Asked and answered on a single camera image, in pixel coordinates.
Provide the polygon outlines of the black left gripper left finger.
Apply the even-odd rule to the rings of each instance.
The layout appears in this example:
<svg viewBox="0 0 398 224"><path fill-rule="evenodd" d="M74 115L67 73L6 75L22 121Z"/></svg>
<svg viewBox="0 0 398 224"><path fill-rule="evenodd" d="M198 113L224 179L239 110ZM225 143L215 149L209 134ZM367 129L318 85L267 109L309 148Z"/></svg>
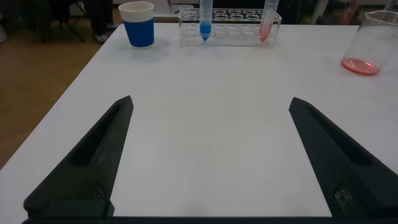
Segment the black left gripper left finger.
<svg viewBox="0 0 398 224"><path fill-rule="evenodd" d="M116 174L134 106L114 102L24 200L29 218L108 218Z"/></svg>

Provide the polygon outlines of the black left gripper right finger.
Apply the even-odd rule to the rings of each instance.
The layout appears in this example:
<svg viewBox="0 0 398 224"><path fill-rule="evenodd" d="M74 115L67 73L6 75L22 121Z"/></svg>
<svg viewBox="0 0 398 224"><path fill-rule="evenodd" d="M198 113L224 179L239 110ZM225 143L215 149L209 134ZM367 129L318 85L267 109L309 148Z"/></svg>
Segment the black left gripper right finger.
<svg viewBox="0 0 398 224"><path fill-rule="evenodd" d="M332 217L397 219L397 174L316 107L293 98L290 115Z"/></svg>

